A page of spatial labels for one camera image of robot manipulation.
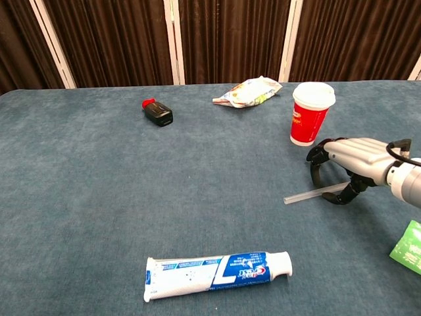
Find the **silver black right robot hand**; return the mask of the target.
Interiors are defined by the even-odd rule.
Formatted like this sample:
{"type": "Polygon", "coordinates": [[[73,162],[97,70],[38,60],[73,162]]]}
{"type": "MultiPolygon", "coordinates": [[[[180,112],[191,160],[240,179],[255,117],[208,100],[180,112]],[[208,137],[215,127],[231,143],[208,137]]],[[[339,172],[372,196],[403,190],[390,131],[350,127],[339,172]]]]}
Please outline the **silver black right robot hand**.
{"type": "Polygon", "coordinates": [[[386,186],[387,174],[395,159],[386,151],[387,144],[372,138],[329,138],[307,154],[313,184],[320,188],[320,167],[333,161],[343,167],[350,182],[340,192],[325,192],[322,197],[332,204],[345,205],[368,187],[386,186]]]}

